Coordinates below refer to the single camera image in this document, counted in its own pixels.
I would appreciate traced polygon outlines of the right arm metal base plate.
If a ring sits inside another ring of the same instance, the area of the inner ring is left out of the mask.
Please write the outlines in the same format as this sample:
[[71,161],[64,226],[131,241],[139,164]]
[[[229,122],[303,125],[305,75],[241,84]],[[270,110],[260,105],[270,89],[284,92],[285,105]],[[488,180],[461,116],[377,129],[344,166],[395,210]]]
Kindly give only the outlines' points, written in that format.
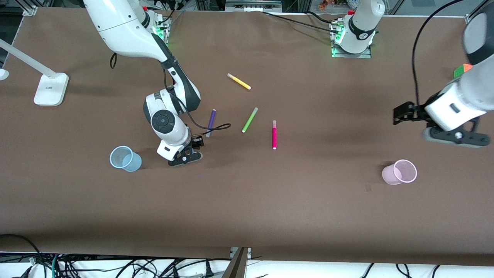
[[169,16],[163,16],[156,14],[153,19],[153,25],[151,27],[152,33],[158,35],[164,43],[168,46],[170,32],[171,32],[172,18]]

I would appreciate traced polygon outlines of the light blue plastic cup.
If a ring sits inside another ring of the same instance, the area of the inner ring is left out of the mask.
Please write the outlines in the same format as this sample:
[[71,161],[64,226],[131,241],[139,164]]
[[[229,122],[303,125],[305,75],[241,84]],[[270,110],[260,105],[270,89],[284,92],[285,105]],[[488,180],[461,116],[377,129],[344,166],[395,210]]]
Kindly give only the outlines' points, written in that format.
[[127,172],[135,172],[142,165],[142,158],[128,146],[118,146],[109,157],[110,164],[116,169],[122,169]]

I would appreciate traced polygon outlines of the pink plastic cup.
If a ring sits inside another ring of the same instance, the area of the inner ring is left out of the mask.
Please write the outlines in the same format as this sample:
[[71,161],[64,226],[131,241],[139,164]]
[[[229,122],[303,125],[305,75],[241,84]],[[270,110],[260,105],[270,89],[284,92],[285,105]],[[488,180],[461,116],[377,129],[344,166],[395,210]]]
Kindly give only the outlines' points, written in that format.
[[411,183],[417,176],[418,171],[415,165],[405,159],[397,160],[382,170],[382,178],[389,185]]

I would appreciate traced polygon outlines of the purple marker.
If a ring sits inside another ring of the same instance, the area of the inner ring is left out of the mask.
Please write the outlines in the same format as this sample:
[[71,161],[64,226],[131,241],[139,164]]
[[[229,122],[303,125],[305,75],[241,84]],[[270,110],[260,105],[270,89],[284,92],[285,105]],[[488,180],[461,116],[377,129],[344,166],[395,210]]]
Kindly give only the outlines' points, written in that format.
[[210,119],[208,122],[208,131],[206,132],[205,136],[209,138],[211,136],[212,128],[214,128],[214,123],[215,123],[215,117],[217,115],[217,111],[215,109],[212,109]]

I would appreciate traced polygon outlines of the yellow marker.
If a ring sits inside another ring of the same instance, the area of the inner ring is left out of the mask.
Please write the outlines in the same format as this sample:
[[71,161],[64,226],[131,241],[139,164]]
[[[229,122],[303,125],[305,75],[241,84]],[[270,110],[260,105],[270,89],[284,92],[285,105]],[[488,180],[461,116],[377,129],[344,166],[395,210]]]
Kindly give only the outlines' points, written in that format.
[[237,84],[239,84],[240,86],[244,87],[245,89],[247,90],[251,90],[252,87],[250,85],[248,85],[247,83],[245,83],[244,81],[240,80],[239,78],[235,77],[233,74],[231,73],[228,73],[227,74],[227,77],[230,78],[231,80],[233,80],[234,82],[236,82]]

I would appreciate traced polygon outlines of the green marker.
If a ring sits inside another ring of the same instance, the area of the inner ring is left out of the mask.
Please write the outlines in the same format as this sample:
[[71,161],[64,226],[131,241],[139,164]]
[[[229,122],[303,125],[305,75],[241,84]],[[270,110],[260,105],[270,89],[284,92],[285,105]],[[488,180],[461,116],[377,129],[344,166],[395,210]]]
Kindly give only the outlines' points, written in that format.
[[250,114],[249,118],[247,119],[245,125],[242,127],[242,130],[241,130],[242,133],[247,132],[250,124],[252,123],[252,120],[256,116],[257,111],[258,111],[258,107],[254,107],[254,109],[253,109],[252,113]]

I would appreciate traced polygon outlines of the aluminium frame corner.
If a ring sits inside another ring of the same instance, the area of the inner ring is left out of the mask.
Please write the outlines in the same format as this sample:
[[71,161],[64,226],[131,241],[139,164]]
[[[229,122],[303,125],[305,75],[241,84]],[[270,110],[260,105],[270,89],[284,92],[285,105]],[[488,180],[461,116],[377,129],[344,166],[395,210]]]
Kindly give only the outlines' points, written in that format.
[[485,3],[488,2],[488,0],[480,0],[480,2],[478,3],[478,5],[471,11],[469,12],[468,14],[466,14],[466,16],[464,16],[464,19],[465,19],[465,23],[469,23],[471,21],[471,19],[478,14],[480,8],[482,8]]
[[39,7],[37,0],[16,0],[18,5],[23,9],[23,16],[34,16]]

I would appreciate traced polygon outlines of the white lamp stand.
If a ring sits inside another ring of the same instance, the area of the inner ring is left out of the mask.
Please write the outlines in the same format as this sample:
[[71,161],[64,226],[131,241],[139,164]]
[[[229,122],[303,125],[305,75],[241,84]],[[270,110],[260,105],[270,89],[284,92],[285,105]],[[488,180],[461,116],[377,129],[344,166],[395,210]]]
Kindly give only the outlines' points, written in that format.
[[16,58],[25,62],[30,67],[42,73],[34,97],[34,103],[38,106],[58,106],[63,102],[69,76],[62,72],[55,72],[42,65],[39,61],[23,53],[19,49],[0,39],[0,47]]

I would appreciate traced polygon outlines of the colourful puzzle cube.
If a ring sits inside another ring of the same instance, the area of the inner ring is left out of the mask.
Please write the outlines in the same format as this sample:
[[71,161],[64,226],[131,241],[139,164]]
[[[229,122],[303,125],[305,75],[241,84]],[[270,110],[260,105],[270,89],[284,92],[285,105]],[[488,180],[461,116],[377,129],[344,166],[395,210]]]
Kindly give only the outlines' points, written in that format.
[[462,65],[460,65],[459,67],[457,67],[453,71],[453,78],[455,79],[455,78],[458,78],[458,77],[462,76],[462,74],[464,74],[465,72],[467,72],[471,68],[472,68],[472,65],[471,64],[463,63]]

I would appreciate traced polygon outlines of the grey socket box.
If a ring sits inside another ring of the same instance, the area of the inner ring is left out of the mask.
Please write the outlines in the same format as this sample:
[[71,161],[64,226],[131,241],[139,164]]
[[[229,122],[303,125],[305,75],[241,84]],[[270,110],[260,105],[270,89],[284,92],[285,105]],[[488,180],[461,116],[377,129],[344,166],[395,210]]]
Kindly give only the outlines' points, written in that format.
[[282,0],[225,0],[225,11],[283,12]]

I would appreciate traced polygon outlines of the dark table support beam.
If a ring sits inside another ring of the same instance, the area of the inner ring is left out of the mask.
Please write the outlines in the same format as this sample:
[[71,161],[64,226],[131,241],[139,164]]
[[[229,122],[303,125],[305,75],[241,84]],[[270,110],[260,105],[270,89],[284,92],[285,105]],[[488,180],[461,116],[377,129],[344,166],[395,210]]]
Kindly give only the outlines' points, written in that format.
[[245,247],[241,247],[231,259],[221,278],[245,278],[247,261]]

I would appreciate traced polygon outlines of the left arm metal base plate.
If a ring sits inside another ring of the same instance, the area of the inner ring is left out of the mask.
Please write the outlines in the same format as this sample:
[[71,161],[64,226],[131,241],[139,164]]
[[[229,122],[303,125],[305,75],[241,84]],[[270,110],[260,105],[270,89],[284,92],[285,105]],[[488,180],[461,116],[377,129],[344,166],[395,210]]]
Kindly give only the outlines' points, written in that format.
[[349,53],[342,49],[342,47],[336,43],[336,39],[340,37],[341,32],[344,31],[343,23],[337,20],[332,20],[328,24],[329,29],[337,31],[337,33],[332,33],[330,35],[331,39],[331,55],[333,58],[361,58],[370,59],[372,58],[372,51],[370,46],[368,46],[362,53]]

